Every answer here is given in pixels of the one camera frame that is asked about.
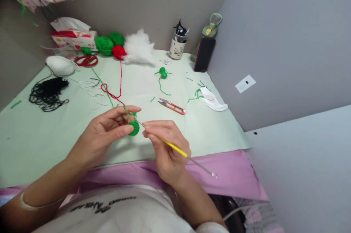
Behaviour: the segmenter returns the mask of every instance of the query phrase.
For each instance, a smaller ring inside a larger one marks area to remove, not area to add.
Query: green yarn ball
[[[91,49],[89,49],[87,47],[82,47],[82,52],[83,52],[84,56],[91,55]]]
[[[124,45],[124,37],[117,32],[111,32],[109,35],[109,39],[112,40],[115,46],[118,45],[123,47]]]
[[[95,41],[96,48],[105,56],[112,55],[114,44],[108,37],[98,37]]]
[[[163,79],[167,78],[167,73],[166,73],[166,72],[161,72],[161,77],[162,77]]]
[[[129,134],[129,136],[136,136],[140,130],[139,123],[137,121],[128,123],[134,127],[134,131]]]

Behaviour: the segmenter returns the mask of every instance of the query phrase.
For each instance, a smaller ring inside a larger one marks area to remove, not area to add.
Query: wall outlet
[[[247,75],[242,81],[240,81],[235,87],[238,89],[240,93],[245,91],[246,89],[250,88],[252,85],[254,85],[256,82],[255,80],[250,76]]]

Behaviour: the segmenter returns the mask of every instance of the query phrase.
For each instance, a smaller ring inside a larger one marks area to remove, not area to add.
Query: bracelet
[[[23,195],[24,195],[24,191],[22,192],[19,200],[20,200],[20,204],[21,204],[21,207],[26,209],[26,210],[38,210],[38,209],[43,209],[43,208],[46,208],[48,206],[52,206],[62,200],[64,200],[66,197],[64,196],[63,198],[60,198],[59,200],[55,201],[55,202],[52,202],[50,204],[47,204],[47,205],[43,205],[43,206],[38,206],[38,207],[34,207],[34,206],[31,206],[31,205],[28,205],[25,203],[25,201],[23,200]]]

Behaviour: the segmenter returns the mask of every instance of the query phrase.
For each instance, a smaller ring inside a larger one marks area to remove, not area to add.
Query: light green tablecloth
[[[164,59],[166,55],[166,51],[155,51],[157,60]],[[194,98],[195,91],[200,88],[200,80],[223,102],[209,75],[193,71],[189,56],[184,54],[181,60],[173,61],[170,65],[158,61],[157,68],[123,64],[121,101],[126,105],[141,107],[137,118],[142,122],[173,120],[189,140],[192,156],[249,148],[230,110],[215,112],[202,99],[187,104],[188,99]],[[159,76],[154,75],[163,66],[173,74],[161,80],[162,90],[172,96],[164,95],[159,90]],[[112,57],[99,57],[94,69],[102,81],[108,84],[109,91],[118,96],[121,75],[119,61]],[[31,104],[28,97],[35,83],[49,74],[49,69],[45,67],[0,113],[1,188],[27,184],[39,178],[65,158],[91,119],[111,109],[111,105],[108,105],[92,110],[94,104],[90,103],[86,91],[69,80],[69,86],[62,92],[60,99],[69,99],[70,102],[53,112],[43,112],[37,105]],[[69,78],[80,82],[96,76],[91,68],[80,68],[80,72],[74,72]],[[186,114],[178,114],[160,105],[157,102],[159,98],[184,108]],[[19,100],[22,102],[10,109]],[[152,144],[141,132],[135,137],[128,136],[115,142],[101,165],[153,160],[155,154]]]

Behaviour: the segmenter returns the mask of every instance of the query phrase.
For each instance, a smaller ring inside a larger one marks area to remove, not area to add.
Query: white yarn ball
[[[62,56],[47,57],[46,64],[59,76],[67,76],[74,72],[72,61]]]

